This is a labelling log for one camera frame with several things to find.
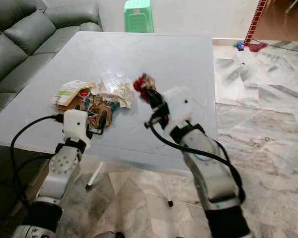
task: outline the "white table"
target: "white table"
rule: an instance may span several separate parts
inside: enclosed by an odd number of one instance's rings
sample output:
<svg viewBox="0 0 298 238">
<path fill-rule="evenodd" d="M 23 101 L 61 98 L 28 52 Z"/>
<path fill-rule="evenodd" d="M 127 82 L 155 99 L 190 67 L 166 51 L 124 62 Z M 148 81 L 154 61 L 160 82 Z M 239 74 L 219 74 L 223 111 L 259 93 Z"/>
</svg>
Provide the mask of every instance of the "white table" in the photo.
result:
<svg viewBox="0 0 298 238">
<path fill-rule="evenodd" d="M 146 72 L 156 79 L 159 92 L 174 86 L 189 87 L 195 100 L 194 122 L 216 138 L 210 36 L 77 32 L 0 113 L 0 145 L 9 145 L 27 123 L 55 113 L 50 99 L 62 84 L 98 81 L 106 71 L 125 71 L 132 82 Z M 134 92 L 133 108 L 118 110 L 104 135 L 93 136 L 86 155 L 158 172 L 188 171 L 179 151 L 145 129 L 143 122 L 151 114 L 150 106 Z M 15 146 L 51 153 L 62 141 L 62 125 L 46 120 L 28 129 Z"/>
</svg>

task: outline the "green sofa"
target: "green sofa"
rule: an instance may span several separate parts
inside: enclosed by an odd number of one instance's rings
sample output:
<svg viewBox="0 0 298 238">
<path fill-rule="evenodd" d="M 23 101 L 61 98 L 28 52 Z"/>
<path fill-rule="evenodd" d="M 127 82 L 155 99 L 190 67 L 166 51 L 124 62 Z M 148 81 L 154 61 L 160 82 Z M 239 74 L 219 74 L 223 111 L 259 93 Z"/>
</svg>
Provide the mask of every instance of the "green sofa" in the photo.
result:
<svg viewBox="0 0 298 238">
<path fill-rule="evenodd" d="M 102 31 L 97 4 L 47 7 L 42 0 L 0 0 L 0 112 L 77 31 Z M 18 164 L 40 155 L 16 154 Z M 26 167 L 23 183 L 38 188 L 45 164 L 36 161 Z M 17 202 L 12 175 L 8 147 L 0 146 L 0 224 Z"/>
</svg>

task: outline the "black wire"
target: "black wire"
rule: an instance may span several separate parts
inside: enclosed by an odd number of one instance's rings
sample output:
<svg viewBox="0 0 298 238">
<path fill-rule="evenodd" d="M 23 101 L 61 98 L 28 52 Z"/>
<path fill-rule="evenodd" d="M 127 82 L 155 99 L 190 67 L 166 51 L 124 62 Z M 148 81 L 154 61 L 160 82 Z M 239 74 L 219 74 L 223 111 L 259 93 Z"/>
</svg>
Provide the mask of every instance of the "black wire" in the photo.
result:
<svg viewBox="0 0 298 238">
<path fill-rule="evenodd" d="M 21 179 L 19 174 L 17 173 L 17 167 L 16 167 L 16 162 L 15 162 L 15 158 L 14 158 L 14 144 L 17 140 L 17 138 L 29 127 L 31 127 L 32 125 L 34 125 L 35 123 L 38 123 L 42 120 L 46 120 L 46 119 L 55 119 L 56 116 L 47 116 L 47 117 L 43 117 L 43 118 L 39 118 L 33 122 L 31 122 L 30 124 L 26 125 L 22 130 L 20 130 L 12 139 L 11 144 L 10 144 L 10 157 L 11 157 L 11 163 L 12 163 L 12 168 L 13 168 L 13 172 L 14 174 L 16 174 L 16 181 L 17 181 L 17 185 L 20 188 L 21 194 L 17 193 L 17 196 L 20 195 L 20 201 L 22 202 L 22 204 L 26 207 L 29 208 L 30 207 L 30 203 L 29 200 L 27 199 L 27 196 L 25 194 L 25 191 L 22 189 L 22 183 L 21 183 Z"/>
<path fill-rule="evenodd" d="M 38 160 L 38 159 L 51 159 L 52 157 L 54 156 L 54 154 L 52 155 L 42 155 L 42 156 L 38 156 L 38 157 L 35 157 L 35 158 L 32 158 L 32 159 L 29 159 L 25 162 L 23 162 L 18 168 L 17 168 L 17 171 L 13 174 L 13 177 L 12 177 L 12 185 L 15 189 L 15 192 L 17 194 L 17 198 L 18 200 L 21 199 L 21 196 L 22 196 L 22 193 L 25 193 L 25 189 L 26 189 L 26 186 L 25 187 L 21 187 L 20 188 L 20 191 L 17 190 L 17 187 L 16 187 L 16 179 L 17 177 L 20 176 L 20 171 L 26 166 L 28 165 L 29 163 L 31 163 L 32 161 L 35 161 L 35 160 Z"/>
<path fill-rule="evenodd" d="M 257 41 L 259 43 L 265 43 L 265 42 L 262 42 L 262 41 L 258 41 L 258 40 L 254 40 L 252 39 L 253 41 Z M 268 46 L 272 46 L 272 47 L 276 47 L 276 48 L 280 48 L 280 49 L 283 49 L 283 50 L 288 50 L 288 51 L 295 51 L 295 52 L 298 52 L 297 50 L 293 50 L 293 49 L 287 49 L 287 48 L 283 48 L 283 47 L 280 47 L 280 46 L 274 46 L 274 45 L 270 45 L 270 44 L 267 44 Z"/>
<path fill-rule="evenodd" d="M 240 200 L 241 203 L 244 202 L 245 198 L 246 198 L 246 195 L 245 195 L 245 191 L 243 189 L 243 186 L 242 186 L 242 179 L 240 177 L 240 174 L 239 172 L 237 171 L 237 169 L 230 163 L 230 160 L 229 160 L 229 157 L 228 157 L 228 154 L 226 152 L 226 150 L 224 149 L 224 147 L 216 140 L 214 140 L 218 145 L 219 147 L 223 150 L 223 153 L 225 155 L 225 159 L 217 156 L 217 155 L 214 155 L 214 154 L 211 154 L 211 153 L 208 153 L 206 151 L 201 151 L 201 150 L 197 150 L 197 149 L 192 149 L 192 148 L 189 148 L 189 147 L 185 147 L 185 146 L 181 146 L 181 145 L 178 145 L 178 144 L 175 144 L 165 138 L 163 138 L 154 128 L 153 124 L 151 121 L 148 122 L 148 125 L 151 129 L 151 131 L 153 132 L 153 134 L 160 140 L 162 141 L 163 143 L 165 143 L 166 145 L 168 146 L 171 146 L 175 149 L 178 149 L 178 150 L 182 150 L 182 151 L 185 151 L 185 152 L 188 152 L 188 153 L 192 153 L 192 154 L 197 154 L 197 155 L 203 155 L 203 156 L 206 156 L 206 157 L 209 157 L 211 159 L 214 159 L 214 160 L 217 160 L 223 164 L 225 164 L 226 166 L 229 167 L 229 170 L 233 176 L 233 179 L 238 187 L 238 198 Z"/>
</svg>

